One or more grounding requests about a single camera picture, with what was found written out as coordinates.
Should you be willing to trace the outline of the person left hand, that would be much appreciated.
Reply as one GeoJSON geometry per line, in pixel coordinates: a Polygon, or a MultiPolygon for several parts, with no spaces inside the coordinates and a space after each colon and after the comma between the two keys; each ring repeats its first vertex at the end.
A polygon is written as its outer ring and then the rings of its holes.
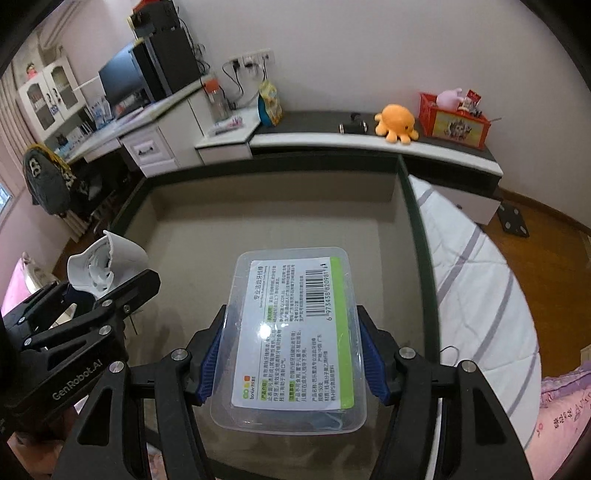
{"type": "Polygon", "coordinates": [[[14,433],[8,445],[33,479],[50,479],[78,413],[68,408],[36,433],[14,433]]]}

